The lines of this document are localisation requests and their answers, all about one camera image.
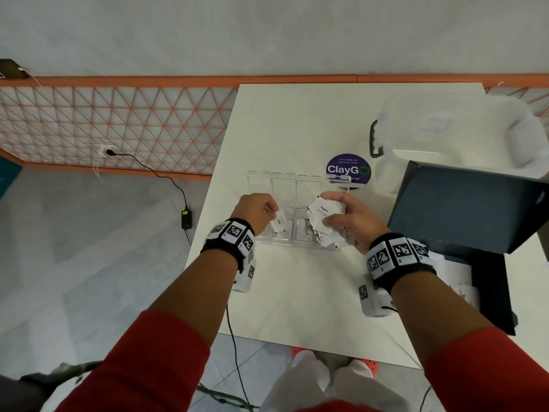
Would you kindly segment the person's left hand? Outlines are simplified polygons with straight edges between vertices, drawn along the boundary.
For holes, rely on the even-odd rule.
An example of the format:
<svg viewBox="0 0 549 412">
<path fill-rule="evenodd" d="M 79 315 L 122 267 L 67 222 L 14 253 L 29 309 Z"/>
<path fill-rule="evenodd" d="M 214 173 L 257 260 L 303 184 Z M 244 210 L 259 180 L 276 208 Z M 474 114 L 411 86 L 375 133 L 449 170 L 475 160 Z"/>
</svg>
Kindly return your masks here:
<svg viewBox="0 0 549 412">
<path fill-rule="evenodd" d="M 260 212 L 264 208 L 279 210 L 278 204 L 271 194 L 253 193 L 241 196 L 230 218 L 246 221 L 255 236 L 263 233 L 268 224 L 260 223 Z"/>
</svg>

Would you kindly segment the person's right hand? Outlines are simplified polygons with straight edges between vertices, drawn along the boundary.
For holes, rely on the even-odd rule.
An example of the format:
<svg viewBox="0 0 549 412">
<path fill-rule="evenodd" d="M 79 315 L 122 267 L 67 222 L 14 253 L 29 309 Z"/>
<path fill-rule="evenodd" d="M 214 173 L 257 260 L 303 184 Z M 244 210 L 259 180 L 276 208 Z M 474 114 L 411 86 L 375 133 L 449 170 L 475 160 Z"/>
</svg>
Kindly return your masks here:
<svg viewBox="0 0 549 412">
<path fill-rule="evenodd" d="M 359 214 L 359 227 L 354 229 L 336 229 L 347 235 L 347 240 L 361 253 L 366 254 L 371 244 L 381 235 L 390 232 L 382 221 L 365 203 L 346 192 L 326 191 L 320 195 L 324 199 L 336 200 L 345 206 L 345 214 Z M 327 217 L 324 224 L 334 228 L 334 215 Z"/>
</svg>

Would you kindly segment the white paper sachet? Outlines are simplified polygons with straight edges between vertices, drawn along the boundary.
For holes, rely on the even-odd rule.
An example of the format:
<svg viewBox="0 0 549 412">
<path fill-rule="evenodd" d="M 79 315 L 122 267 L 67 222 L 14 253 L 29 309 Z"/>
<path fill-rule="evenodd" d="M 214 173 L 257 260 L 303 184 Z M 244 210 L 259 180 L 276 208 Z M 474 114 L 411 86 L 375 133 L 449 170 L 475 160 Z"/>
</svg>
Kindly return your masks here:
<svg viewBox="0 0 549 412">
<path fill-rule="evenodd" d="M 277 237 L 286 237 L 291 234 L 291 222 L 287 219 L 283 209 L 276 212 L 276 217 L 270 221 L 270 225 Z"/>
</svg>

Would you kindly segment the bunch of white sachets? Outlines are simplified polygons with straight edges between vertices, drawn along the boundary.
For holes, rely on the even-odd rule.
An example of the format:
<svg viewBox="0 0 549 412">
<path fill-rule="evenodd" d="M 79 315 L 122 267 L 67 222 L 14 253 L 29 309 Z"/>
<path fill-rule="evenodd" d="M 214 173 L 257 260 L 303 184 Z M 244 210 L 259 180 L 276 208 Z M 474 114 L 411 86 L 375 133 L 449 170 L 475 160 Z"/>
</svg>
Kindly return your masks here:
<svg viewBox="0 0 549 412">
<path fill-rule="evenodd" d="M 345 237 L 336 229 L 324 224 L 332 215 L 345 214 L 345 206 L 336 200 L 328 200 L 319 195 L 306 207 L 312 231 L 323 248 L 341 249 L 346 246 Z"/>
</svg>

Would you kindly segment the person's left forearm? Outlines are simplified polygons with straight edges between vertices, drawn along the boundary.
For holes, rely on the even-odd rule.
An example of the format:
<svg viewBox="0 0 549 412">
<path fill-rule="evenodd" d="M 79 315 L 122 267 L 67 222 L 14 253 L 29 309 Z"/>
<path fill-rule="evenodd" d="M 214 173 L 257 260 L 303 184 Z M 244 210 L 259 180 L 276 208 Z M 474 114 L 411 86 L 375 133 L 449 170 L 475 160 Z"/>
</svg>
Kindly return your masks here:
<svg viewBox="0 0 549 412">
<path fill-rule="evenodd" d="M 237 268 L 234 256 L 220 249 L 207 250 L 198 255 L 150 309 L 179 318 L 211 347 L 224 317 Z"/>
</svg>

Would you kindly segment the person's right forearm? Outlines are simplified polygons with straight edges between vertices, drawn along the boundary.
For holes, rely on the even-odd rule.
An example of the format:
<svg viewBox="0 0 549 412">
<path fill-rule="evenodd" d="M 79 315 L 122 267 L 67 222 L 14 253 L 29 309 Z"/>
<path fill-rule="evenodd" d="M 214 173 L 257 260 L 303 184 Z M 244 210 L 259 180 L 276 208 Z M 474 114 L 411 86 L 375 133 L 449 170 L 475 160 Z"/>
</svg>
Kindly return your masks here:
<svg viewBox="0 0 549 412">
<path fill-rule="evenodd" d="M 439 277 L 428 271 L 402 276 L 393 302 L 422 367 L 451 342 L 494 325 Z"/>
</svg>

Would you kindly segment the clear acrylic compartment organizer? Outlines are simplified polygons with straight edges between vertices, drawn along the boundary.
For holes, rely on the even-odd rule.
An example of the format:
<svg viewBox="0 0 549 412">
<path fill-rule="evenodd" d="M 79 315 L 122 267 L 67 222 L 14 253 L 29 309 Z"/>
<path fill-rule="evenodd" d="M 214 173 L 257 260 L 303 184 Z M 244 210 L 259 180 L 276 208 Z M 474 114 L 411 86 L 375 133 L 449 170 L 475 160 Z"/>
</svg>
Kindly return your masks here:
<svg viewBox="0 0 549 412">
<path fill-rule="evenodd" d="M 348 192 L 351 178 L 341 175 L 307 176 L 294 173 L 248 172 L 248 184 L 251 193 L 268 193 L 274 198 L 279 209 L 285 211 L 291 222 L 291 234 L 277 237 L 269 225 L 256 241 L 264 244 L 278 244 L 328 250 L 323 248 L 316 234 L 312 231 L 306 213 L 306 207 L 322 192 Z"/>
</svg>

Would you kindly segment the black marker wristband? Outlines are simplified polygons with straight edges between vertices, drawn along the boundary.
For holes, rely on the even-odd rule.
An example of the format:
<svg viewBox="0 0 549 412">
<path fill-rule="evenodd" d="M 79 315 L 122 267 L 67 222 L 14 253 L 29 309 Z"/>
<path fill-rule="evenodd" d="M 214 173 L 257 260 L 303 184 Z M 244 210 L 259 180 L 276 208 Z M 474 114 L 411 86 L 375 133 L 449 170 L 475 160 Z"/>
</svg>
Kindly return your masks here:
<svg viewBox="0 0 549 412">
<path fill-rule="evenodd" d="M 255 235 L 251 224 L 240 218 L 229 218 L 216 224 L 205 238 L 201 253 L 217 249 L 233 256 L 242 274 L 255 255 Z"/>
<path fill-rule="evenodd" d="M 390 295 L 394 285 L 406 275 L 416 272 L 437 275 L 429 248 L 399 233 L 389 232 L 376 238 L 366 253 L 366 259 L 374 285 Z"/>
</svg>

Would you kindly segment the round purple sticker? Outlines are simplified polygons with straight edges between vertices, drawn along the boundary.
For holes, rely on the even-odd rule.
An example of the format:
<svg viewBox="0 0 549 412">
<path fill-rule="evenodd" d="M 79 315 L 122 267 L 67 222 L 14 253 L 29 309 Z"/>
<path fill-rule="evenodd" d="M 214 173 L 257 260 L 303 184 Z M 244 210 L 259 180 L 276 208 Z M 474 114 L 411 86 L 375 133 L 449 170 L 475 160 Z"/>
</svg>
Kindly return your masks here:
<svg viewBox="0 0 549 412">
<path fill-rule="evenodd" d="M 326 165 L 326 174 L 345 175 L 354 184 L 366 185 L 371 180 L 372 169 L 368 161 L 356 154 L 339 154 L 331 158 Z"/>
</svg>

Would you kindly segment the dark box lid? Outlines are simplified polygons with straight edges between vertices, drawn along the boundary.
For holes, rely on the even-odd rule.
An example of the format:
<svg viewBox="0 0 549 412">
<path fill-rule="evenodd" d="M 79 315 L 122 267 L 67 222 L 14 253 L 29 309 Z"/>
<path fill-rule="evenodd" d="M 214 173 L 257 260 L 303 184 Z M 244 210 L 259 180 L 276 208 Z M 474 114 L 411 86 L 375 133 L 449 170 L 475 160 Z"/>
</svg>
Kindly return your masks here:
<svg viewBox="0 0 549 412">
<path fill-rule="evenodd" d="M 549 181 L 410 161 L 388 225 L 418 241 L 511 254 L 549 221 Z"/>
</svg>

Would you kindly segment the white packets in box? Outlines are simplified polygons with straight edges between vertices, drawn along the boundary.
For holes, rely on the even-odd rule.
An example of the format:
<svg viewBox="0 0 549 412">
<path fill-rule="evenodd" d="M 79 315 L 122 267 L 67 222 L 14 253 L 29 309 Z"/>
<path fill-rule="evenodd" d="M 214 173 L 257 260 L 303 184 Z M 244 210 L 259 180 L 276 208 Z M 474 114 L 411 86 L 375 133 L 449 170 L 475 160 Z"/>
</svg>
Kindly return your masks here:
<svg viewBox="0 0 549 412">
<path fill-rule="evenodd" d="M 466 302 L 480 310 L 480 293 L 473 286 L 472 267 L 446 260 L 442 254 L 429 251 L 437 276 Z"/>
</svg>

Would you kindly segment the orange shoe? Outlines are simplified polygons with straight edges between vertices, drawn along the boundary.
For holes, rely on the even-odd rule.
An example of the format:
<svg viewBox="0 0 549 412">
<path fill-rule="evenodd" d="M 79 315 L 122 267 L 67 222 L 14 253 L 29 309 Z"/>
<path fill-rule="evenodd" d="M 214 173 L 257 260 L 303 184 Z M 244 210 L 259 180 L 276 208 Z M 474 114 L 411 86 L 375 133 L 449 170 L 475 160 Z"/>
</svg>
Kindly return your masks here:
<svg viewBox="0 0 549 412">
<path fill-rule="evenodd" d="M 292 352 L 292 362 L 296 364 L 301 361 L 318 360 L 316 353 L 310 349 L 292 346 L 291 352 Z"/>
<path fill-rule="evenodd" d="M 367 360 L 367 359 L 353 359 L 352 363 L 356 365 L 361 365 L 369 371 L 371 378 L 374 379 L 379 370 L 379 364 L 377 361 Z"/>
</svg>

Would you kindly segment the clear plastic storage container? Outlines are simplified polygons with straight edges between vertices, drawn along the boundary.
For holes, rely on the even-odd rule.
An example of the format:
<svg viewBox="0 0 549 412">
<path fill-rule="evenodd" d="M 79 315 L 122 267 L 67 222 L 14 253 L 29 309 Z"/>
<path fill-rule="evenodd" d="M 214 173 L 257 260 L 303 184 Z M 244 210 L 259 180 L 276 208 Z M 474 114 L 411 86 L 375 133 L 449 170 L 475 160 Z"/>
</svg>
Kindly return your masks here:
<svg viewBox="0 0 549 412">
<path fill-rule="evenodd" d="M 396 196 L 409 161 L 543 179 L 549 138 L 539 117 L 514 96 L 405 93 L 376 118 L 376 194 Z"/>
</svg>

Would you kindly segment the dark box base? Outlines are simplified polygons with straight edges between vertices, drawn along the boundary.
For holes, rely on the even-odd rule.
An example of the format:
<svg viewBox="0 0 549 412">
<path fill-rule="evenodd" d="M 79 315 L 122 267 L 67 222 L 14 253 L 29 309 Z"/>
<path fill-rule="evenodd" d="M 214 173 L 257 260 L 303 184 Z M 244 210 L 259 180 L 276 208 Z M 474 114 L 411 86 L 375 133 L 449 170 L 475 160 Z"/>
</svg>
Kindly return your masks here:
<svg viewBox="0 0 549 412">
<path fill-rule="evenodd" d="M 516 335 L 518 318 L 512 310 L 503 254 L 432 239 L 421 243 L 446 260 L 470 265 L 473 286 L 480 293 L 480 313 L 507 335 Z"/>
</svg>

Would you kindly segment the white trousers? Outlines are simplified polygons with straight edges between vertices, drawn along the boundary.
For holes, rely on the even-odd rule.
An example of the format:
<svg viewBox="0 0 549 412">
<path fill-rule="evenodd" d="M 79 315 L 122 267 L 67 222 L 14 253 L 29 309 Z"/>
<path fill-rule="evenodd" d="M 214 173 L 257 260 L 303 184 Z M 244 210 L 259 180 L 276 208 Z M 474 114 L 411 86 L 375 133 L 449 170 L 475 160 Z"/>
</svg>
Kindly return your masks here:
<svg viewBox="0 0 549 412">
<path fill-rule="evenodd" d="M 258 412 L 414 412 L 410 402 L 353 359 L 333 375 L 319 359 L 292 362 Z"/>
</svg>

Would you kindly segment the red sleeve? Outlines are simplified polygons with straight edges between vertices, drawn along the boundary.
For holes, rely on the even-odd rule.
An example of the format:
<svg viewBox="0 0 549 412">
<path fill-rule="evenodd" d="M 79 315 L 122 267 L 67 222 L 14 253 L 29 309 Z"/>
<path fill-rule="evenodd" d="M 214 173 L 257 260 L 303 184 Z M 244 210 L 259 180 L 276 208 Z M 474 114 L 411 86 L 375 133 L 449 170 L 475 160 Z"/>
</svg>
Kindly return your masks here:
<svg viewBox="0 0 549 412">
<path fill-rule="evenodd" d="M 444 346 L 424 372 L 446 412 L 549 412 L 549 373 L 496 328 Z"/>
<path fill-rule="evenodd" d="M 55 412 L 187 412 L 209 356 L 194 328 L 145 310 Z"/>
</svg>

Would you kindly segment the dark grey chair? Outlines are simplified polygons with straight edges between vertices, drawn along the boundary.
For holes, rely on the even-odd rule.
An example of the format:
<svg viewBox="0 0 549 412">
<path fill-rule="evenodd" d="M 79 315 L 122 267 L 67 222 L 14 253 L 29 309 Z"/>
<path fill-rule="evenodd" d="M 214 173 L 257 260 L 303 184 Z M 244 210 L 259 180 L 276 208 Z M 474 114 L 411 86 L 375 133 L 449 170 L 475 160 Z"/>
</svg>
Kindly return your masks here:
<svg viewBox="0 0 549 412">
<path fill-rule="evenodd" d="M 77 365 L 61 363 L 48 374 L 33 373 L 17 380 L 0 374 L 0 412 L 40 412 L 59 386 L 83 377 L 101 364 L 101 360 Z"/>
</svg>

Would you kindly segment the orange lattice wall panel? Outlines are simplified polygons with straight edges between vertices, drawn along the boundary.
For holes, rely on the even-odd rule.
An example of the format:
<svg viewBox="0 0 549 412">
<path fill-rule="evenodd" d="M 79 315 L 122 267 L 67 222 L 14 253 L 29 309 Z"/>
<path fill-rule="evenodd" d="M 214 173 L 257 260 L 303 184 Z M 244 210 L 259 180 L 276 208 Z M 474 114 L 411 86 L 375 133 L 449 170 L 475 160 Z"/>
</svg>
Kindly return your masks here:
<svg viewBox="0 0 549 412">
<path fill-rule="evenodd" d="M 405 93 L 514 96 L 549 134 L 549 74 L 45 77 L 0 80 L 0 157 L 20 166 L 168 173 L 246 189 L 250 171 L 321 176 L 369 155 L 369 128 Z M 102 158 L 98 144 L 118 156 Z"/>
</svg>

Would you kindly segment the dark wall-mounted object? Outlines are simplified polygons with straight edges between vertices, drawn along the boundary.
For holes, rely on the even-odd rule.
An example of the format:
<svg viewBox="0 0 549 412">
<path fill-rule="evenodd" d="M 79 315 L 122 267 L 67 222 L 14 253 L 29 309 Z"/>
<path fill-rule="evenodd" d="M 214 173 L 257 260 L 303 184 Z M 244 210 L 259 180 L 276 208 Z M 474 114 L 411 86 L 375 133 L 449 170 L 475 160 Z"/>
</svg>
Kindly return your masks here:
<svg viewBox="0 0 549 412">
<path fill-rule="evenodd" d="M 29 73 L 12 59 L 0 59 L 0 79 L 27 80 Z"/>
</svg>

